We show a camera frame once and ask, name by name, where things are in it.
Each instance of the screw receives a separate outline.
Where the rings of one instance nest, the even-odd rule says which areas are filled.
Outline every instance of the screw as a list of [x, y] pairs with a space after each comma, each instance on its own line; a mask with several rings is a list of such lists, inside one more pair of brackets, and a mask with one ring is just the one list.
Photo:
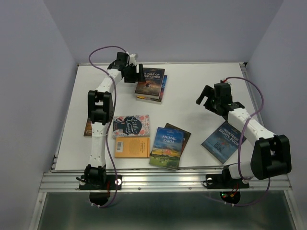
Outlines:
[[211, 177], [207, 178], [207, 184], [212, 185], [213, 184], [213, 179]]

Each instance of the white table surface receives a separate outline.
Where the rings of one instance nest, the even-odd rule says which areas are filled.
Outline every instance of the white table surface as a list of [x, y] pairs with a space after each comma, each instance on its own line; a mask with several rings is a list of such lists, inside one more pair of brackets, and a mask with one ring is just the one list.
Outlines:
[[[153, 147], [158, 127], [170, 123], [191, 134], [187, 146], [181, 156], [179, 167], [220, 166], [221, 163], [213, 157], [201, 143], [215, 131], [224, 120], [222, 117], [208, 111], [202, 105], [195, 103], [205, 85], [213, 87], [220, 79], [228, 76], [243, 77], [238, 63], [214, 64], [156, 64], [145, 67], [164, 68], [168, 75], [162, 105], [137, 101], [134, 95], [136, 84], [124, 83], [117, 85], [118, 101], [115, 116], [144, 115], [150, 116], [150, 149]], [[88, 164], [91, 152], [91, 138], [84, 137], [87, 119], [87, 93], [94, 90], [106, 77], [102, 71], [91, 66], [78, 68], [71, 103], [67, 114], [64, 133], [59, 149], [56, 171], [84, 170]], [[231, 80], [233, 100], [241, 102], [248, 112], [253, 113], [254, 107], [245, 81]], [[114, 156], [115, 140], [108, 137], [110, 150]], [[253, 148], [246, 141], [242, 145], [242, 161], [250, 160]], [[112, 169], [112, 164], [106, 150], [106, 168]], [[149, 159], [116, 159], [117, 169], [154, 168], [149, 165]], [[237, 151], [225, 163], [235, 163]]]

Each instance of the blue book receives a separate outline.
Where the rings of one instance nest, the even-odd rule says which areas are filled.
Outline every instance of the blue book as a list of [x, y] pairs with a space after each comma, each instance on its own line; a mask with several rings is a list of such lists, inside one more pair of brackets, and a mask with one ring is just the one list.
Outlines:
[[224, 122], [201, 145], [224, 164], [238, 149], [240, 135], [239, 130]]
[[184, 132], [161, 128], [157, 130], [149, 164], [168, 169], [179, 168]]

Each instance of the black clamp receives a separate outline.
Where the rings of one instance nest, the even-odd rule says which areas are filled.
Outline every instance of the black clamp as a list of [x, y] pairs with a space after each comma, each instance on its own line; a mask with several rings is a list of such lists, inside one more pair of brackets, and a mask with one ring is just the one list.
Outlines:
[[129, 65], [129, 61], [129, 54], [118, 52], [116, 60], [108, 66], [108, 69], [117, 69], [120, 71], [121, 77], [125, 78], [125, 83], [145, 82], [143, 64], [138, 65], [139, 72], [137, 72], [137, 66], [133, 64]]
[[81, 190], [87, 190], [88, 186], [93, 187], [92, 189], [101, 188], [106, 183], [106, 167], [99, 166], [95, 168], [89, 164], [84, 170], [84, 175], [81, 178], [76, 177], [76, 179], [85, 183], [84, 185], [80, 185], [79, 188]]
[[206, 85], [201, 92], [200, 97], [196, 100], [196, 104], [201, 104], [204, 97], [208, 97], [203, 106], [209, 111], [222, 116], [226, 121], [228, 120], [228, 112], [234, 109], [243, 108], [240, 102], [233, 102], [231, 95], [231, 88], [228, 83], [214, 84], [214, 89]]
[[103, 125], [110, 122], [114, 115], [112, 94], [90, 90], [87, 94], [87, 113], [92, 123], [100, 122]]

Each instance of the wire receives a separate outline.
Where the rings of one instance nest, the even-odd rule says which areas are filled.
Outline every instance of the wire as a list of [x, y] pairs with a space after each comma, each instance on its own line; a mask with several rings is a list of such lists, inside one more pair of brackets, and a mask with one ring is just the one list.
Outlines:
[[[126, 51], [125, 51], [123, 48], [119, 47], [119, 46], [105, 46], [105, 47], [98, 48], [98, 49], [94, 50], [92, 53], [90, 53], [90, 55], [88, 56], [88, 60], [89, 60], [90, 64], [91, 64], [94, 68], [103, 71], [103, 72], [112, 80], [113, 88], [114, 88], [114, 105], [113, 105], [113, 107], [114, 107], [114, 110], [115, 110], [115, 107], [116, 107], [116, 99], [117, 99], [116, 83], [115, 83], [113, 77], [112, 77], [107, 71], [105, 71], [104, 69], [102, 69], [102, 68], [96, 66], [96, 65], [91, 61], [91, 57], [92, 57], [92, 55], [93, 55], [95, 52], [97, 52], [97, 51], [99, 51], [99, 50], [102, 50], [102, 49], [106, 49], [106, 48], [119, 48], [119, 49], [121, 49], [122, 51], [124, 51], [124, 52], [126, 53]], [[112, 200], [111, 200], [108, 204], [103, 205], [103, 206], [97, 206], [97, 205], [95, 205], [95, 206], [100, 207], [100, 208], [109, 207], [109, 206], [114, 202], [115, 197], [116, 197], [116, 194], [117, 194], [117, 191], [118, 191], [118, 185], [117, 185], [118, 175], [117, 175], [117, 170], [116, 170], [116, 167], [115, 167], [113, 158], [112, 158], [112, 156], [111, 156], [111, 152], [110, 152], [110, 148], [109, 148], [109, 143], [108, 143], [108, 140], [107, 140], [107, 138], [108, 138], [107, 135], [108, 135], [109, 129], [110, 129], [110, 127], [111, 127], [111, 123], [112, 123], [111, 121], [112, 121], [112, 119], [113, 119], [113, 117], [110, 118], [109, 125], [108, 125], [108, 127], [107, 127], [107, 129], [106, 129], [106, 149], [107, 149], [107, 152], [108, 152], [108, 154], [109, 154], [109, 157], [110, 157], [110, 159], [111, 159], [111, 162], [112, 162], [112, 165], [113, 165], [113, 168], [114, 168], [115, 181], [116, 181], [116, 188], [115, 188], [114, 196], [113, 196]]]
[[235, 207], [246, 207], [246, 206], [255, 205], [255, 204], [259, 203], [260, 201], [262, 201], [267, 196], [270, 185], [271, 185], [271, 179], [268, 178], [268, 186], [267, 186], [267, 189], [265, 190], [264, 194], [262, 195], [262, 197], [260, 197], [257, 200], [254, 200], [253, 202], [247, 203], [247, 204], [231, 204], [231, 203], [227, 203], [227, 202], [222, 201], [222, 200], [214, 199], [210, 196], [205, 195], [205, 197], [209, 200], [213, 200], [213, 201], [216, 201], [216, 202], [219, 202], [219, 203], [223, 203], [225, 205], [230, 205], [230, 206], [235, 206]]
[[247, 126], [248, 126], [249, 121], [251, 120], [251, 118], [252, 118], [254, 115], [260, 113], [260, 111], [263, 109], [263, 106], [264, 106], [264, 98], [263, 98], [263, 94], [262, 94], [261, 90], [258, 88], [258, 86], [255, 85], [255, 84], [254, 84], [253, 82], [251, 82], [250, 80], [245, 79], [245, 78], [241, 78], [241, 77], [228, 77], [228, 78], [226, 78], [223, 82], [226, 82], [228, 79], [240, 79], [240, 80], [244, 80], [244, 81], [249, 82], [250, 84], [252, 84], [252, 85], [257, 89], [257, 91], [259, 92], [260, 97], [261, 97], [261, 105], [260, 105], [259, 109], [258, 109], [256, 112], [254, 112], [254, 113], [252, 113], [252, 114], [250, 115], [250, 117], [246, 120], [246, 122], [245, 122], [245, 124], [244, 124], [244, 126], [243, 126], [243, 129], [242, 129], [242, 132], [241, 132], [241, 135], [240, 135], [240, 139], [239, 139], [239, 146], [238, 146], [238, 170], [239, 170], [239, 174], [240, 174], [240, 176], [241, 176], [242, 179], [244, 179], [244, 180], [250, 180], [249, 178], [244, 178], [243, 175], [242, 175], [242, 171], [241, 171], [241, 165], [240, 165], [240, 164], [241, 164], [241, 147], [242, 147], [242, 141], [243, 141], [244, 133], [245, 133], [245, 130], [246, 130]]

